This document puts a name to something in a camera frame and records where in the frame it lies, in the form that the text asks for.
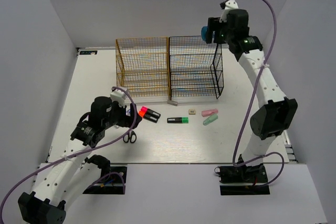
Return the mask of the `black handled scissors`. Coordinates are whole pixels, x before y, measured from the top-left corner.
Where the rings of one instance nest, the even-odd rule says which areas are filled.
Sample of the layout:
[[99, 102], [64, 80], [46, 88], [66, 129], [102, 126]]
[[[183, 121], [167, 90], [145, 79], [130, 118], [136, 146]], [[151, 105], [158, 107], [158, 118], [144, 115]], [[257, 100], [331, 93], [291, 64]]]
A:
[[131, 130], [127, 135], [123, 137], [123, 142], [124, 143], [135, 143], [137, 140], [137, 135], [134, 130]]

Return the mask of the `blue tape box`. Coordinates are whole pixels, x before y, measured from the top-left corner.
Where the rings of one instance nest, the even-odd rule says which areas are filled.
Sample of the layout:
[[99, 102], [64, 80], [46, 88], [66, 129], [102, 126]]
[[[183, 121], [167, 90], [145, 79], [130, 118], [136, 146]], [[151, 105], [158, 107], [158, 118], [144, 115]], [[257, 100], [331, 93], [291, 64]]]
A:
[[201, 38], [203, 41], [206, 41], [207, 26], [203, 26], [201, 29]]

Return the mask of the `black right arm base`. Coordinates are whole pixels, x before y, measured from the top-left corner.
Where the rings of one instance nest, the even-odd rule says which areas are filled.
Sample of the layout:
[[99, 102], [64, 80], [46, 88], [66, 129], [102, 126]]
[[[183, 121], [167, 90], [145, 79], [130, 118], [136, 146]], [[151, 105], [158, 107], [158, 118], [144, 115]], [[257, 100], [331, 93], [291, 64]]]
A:
[[214, 173], [219, 177], [221, 196], [270, 195], [266, 169], [263, 164], [256, 168], [247, 166], [217, 166]]

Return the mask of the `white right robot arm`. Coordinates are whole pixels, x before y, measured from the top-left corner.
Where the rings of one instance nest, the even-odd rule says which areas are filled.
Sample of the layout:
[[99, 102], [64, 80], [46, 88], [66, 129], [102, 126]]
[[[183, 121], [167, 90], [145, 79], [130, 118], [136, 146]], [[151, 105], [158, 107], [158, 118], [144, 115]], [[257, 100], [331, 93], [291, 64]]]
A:
[[251, 103], [258, 102], [258, 110], [246, 112], [243, 123], [252, 130], [245, 150], [234, 150], [233, 166], [238, 177], [247, 182], [256, 175], [256, 168], [269, 156], [273, 141], [287, 130], [298, 108], [296, 99], [289, 99], [281, 90], [267, 65], [267, 56], [256, 36], [249, 33], [249, 16], [244, 9], [224, 11], [225, 18], [210, 17], [205, 33], [206, 43], [227, 44], [229, 51], [244, 69], [253, 85]]

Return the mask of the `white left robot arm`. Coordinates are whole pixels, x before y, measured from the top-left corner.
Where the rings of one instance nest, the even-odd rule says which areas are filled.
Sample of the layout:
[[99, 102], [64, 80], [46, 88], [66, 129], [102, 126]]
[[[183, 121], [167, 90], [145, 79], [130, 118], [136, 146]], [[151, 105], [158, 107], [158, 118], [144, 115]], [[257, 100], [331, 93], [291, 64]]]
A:
[[115, 175], [111, 162], [93, 151], [113, 126], [125, 127], [121, 139], [136, 140], [133, 130], [142, 118], [134, 102], [127, 113], [125, 96], [114, 90], [109, 97], [96, 97], [90, 111], [79, 119], [62, 158], [50, 164], [50, 171], [31, 193], [18, 199], [21, 216], [27, 223], [63, 223], [72, 202], [91, 184]]

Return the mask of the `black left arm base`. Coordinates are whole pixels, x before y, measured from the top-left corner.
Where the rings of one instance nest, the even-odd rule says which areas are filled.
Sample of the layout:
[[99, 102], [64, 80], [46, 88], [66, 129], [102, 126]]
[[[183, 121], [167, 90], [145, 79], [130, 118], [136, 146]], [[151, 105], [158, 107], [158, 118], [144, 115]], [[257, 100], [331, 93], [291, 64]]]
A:
[[105, 177], [98, 183], [88, 187], [84, 195], [124, 195], [127, 182], [127, 166], [111, 166], [109, 177]]

